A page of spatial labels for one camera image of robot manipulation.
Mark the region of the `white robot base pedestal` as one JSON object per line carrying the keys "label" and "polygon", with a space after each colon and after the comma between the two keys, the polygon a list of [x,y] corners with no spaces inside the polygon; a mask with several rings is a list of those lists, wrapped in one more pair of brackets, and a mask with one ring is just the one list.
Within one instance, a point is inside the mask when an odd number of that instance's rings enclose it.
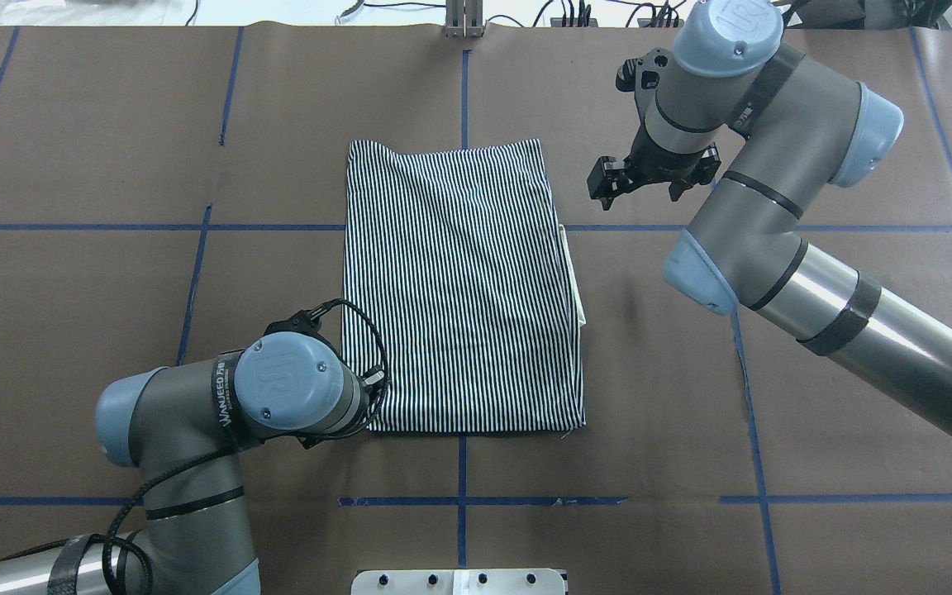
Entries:
{"label": "white robot base pedestal", "polygon": [[371,569],[351,594],[568,594],[566,571],[552,568]]}

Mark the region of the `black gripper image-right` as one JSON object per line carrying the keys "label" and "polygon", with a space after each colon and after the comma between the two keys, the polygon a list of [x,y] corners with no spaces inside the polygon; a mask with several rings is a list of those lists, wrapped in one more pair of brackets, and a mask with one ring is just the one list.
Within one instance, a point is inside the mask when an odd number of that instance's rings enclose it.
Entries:
{"label": "black gripper image-right", "polygon": [[390,387],[390,360],[384,345],[381,331],[375,326],[374,321],[366,315],[364,310],[360,309],[354,302],[322,302],[317,307],[307,310],[299,310],[295,315],[281,321],[272,321],[264,329],[264,335],[269,336],[274,332],[288,331],[310,336],[310,338],[320,341],[329,347],[337,359],[344,365],[347,372],[348,368],[340,351],[336,349],[321,334],[321,318],[328,315],[331,310],[337,307],[346,307],[350,309],[365,324],[367,331],[373,336],[375,347],[380,355],[380,363],[367,369],[363,375],[356,377],[356,383],[360,391],[359,410],[355,414],[347,414],[343,429],[336,431],[295,431],[291,436],[295,437],[303,449],[309,450],[322,443],[330,441],[346,440],[358,436],[367,431],[371,423],[378,418],[383,407],[387,388]]}

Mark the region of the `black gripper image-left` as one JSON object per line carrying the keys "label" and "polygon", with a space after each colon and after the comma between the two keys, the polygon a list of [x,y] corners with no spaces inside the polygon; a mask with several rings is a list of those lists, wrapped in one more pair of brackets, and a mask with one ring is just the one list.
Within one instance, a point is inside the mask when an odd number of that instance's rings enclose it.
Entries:
{"label": "black gripper image-left", "polygon": [[668,184],[669,199],[679,201],[696,185],[711,184],[721,166],[713,142],[715,129],[680,127],[658,103],[657,92],[670,64],[671,52],[656,48],[628,58],[616,71],[613,83],[634,99],[639,127],[630,154],[622,159],[598,158],[587,176],[589,198],[605,212],[620,196],[651,184]]}

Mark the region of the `silver robot arm image-right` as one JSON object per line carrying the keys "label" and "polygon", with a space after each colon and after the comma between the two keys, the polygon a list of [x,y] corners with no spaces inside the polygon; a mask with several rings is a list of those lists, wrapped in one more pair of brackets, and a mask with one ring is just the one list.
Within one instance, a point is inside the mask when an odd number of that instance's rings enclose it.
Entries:
{"label": "silver robot arm image-right", "polygon": [[374,321],[337,298],[273,321],[243,350],[122,378],[96,436],[140,486],[105,531],[0,559],[0,594],[258,594],[240,456],[363,432],[392,383]]}

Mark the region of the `silver robot arm image-left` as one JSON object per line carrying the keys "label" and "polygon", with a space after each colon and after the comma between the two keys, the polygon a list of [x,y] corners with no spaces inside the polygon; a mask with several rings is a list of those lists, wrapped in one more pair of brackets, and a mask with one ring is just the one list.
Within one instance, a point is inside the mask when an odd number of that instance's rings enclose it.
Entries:
{"label": "silver robot arm image-left", "polygon": [[715,315],[747,310],[952,438],[952,327],[806,234],[825,193],[862,184],[903,110],[791,44],[770,1],[698,1],[671,44],[625,58],[613,83],[637,129],[587,178],[604,210],[662,185],[707,195],[662,264]]}

